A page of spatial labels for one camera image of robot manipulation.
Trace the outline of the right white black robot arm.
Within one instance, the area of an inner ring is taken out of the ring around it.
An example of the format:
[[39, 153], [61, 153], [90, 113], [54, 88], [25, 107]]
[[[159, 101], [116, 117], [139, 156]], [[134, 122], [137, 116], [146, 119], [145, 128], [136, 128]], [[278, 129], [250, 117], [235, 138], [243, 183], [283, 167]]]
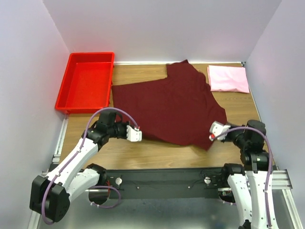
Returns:
[[216, 124], [211, 134], [222, 142], [232, 142], [240, 150], [242, 164], [225, 164], [220, 183], [230, 187], [241, 229], [276, 229], [272, 194], [272, 151], [265, 124], [249, 120], [246, 125]]

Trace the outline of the aluminium frame rail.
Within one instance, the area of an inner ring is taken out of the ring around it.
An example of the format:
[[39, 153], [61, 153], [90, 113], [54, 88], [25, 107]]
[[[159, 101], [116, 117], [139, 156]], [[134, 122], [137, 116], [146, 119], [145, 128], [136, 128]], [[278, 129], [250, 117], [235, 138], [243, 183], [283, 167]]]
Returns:
[[272, 190], [285, 190], [293, 188], [287, 170], [274, 170], [272, 175]]

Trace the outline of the maroon t shirt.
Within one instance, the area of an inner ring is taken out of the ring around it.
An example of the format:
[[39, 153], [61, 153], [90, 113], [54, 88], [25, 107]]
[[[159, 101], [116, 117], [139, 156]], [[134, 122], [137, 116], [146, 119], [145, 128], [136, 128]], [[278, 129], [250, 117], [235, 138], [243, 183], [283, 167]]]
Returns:
[[227, 122], [206, 77], [187, 60], [168, 64], [167, 77], [112, 87], [113, 105], [132, 116], [143, 137], [208, 150], [214, 121]]

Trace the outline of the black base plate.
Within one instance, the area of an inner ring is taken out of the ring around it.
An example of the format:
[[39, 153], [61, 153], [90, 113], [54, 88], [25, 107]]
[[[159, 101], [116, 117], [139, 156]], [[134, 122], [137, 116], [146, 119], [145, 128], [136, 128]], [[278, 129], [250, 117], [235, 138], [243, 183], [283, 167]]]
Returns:
[[221, 167], [107, 170], [122, 199], [218, 198]]

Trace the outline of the red plastic bin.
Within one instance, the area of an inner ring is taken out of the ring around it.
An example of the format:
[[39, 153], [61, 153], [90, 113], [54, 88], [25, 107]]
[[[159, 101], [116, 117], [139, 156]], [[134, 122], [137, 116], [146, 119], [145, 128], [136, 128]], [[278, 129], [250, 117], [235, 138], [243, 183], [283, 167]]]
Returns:
[[55, 109], [64, 114], [92, 114], [110, 104], [113, 52], [71, 53]]

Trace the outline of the folded pink t shirt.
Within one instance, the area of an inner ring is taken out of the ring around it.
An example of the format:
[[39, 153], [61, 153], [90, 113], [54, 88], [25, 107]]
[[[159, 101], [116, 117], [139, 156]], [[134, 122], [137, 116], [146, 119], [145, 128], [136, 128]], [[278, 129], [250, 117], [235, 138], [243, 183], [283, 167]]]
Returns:
[[209, 65], [207, 72], [212, 92], [250, 93], [244, 67]]

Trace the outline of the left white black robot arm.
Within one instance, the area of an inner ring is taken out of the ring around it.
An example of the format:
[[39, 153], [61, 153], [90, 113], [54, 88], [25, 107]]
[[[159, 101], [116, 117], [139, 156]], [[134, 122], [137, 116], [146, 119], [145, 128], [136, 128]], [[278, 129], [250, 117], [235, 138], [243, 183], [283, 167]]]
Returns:
[[91, 164], [82, 170], [84, 164], [111, 138], [130, 142], [142, 140], [137, 122], [125, 111], [118, 108], [102, 108], [94, 113], [99, 119], [88, 121], [76, 147], [68, 156], [45, 176], [38, 175], [31, 185], [30, 209], [41, 214], [45, 224], [59, 222], [66, 215], [70, 204], [86, 190], [119, 190], [107, 180], [106, 170]]

